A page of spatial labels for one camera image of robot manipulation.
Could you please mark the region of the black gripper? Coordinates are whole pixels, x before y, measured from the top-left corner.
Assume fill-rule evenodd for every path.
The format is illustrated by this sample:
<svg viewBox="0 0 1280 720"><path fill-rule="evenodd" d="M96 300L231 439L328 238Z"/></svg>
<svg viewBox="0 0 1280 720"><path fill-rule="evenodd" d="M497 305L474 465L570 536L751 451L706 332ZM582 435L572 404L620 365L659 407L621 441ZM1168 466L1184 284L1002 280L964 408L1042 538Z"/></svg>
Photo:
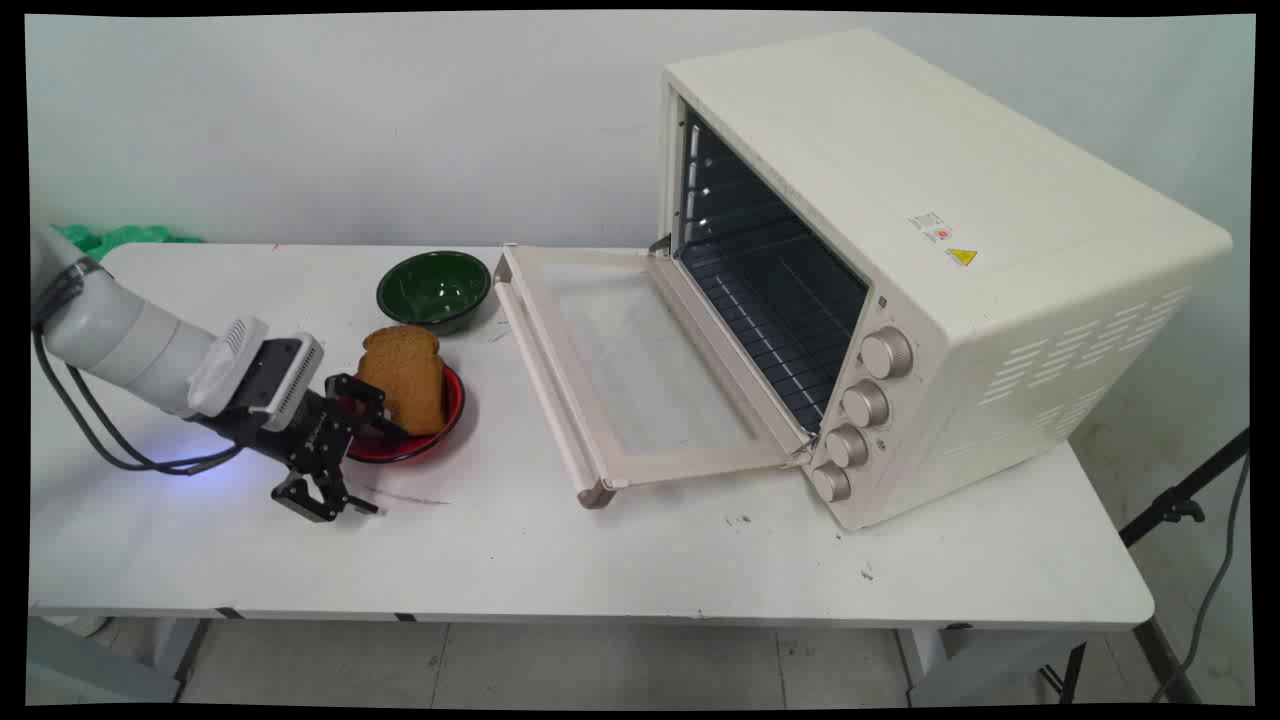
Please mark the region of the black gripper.
<svg viewBox="0 0 1280 720"><path fill-rule="evenodd" d="M265 340L224 409L204 415L204 427L284 464L289 470L271 500L292 512L316 523L334 521L348 509L375 516L381 509L347 488L339 429L375 439L408 434L390 419L385 393L355 375L329 375L324 396L310 389L321 360L314 338Z"/></svg>

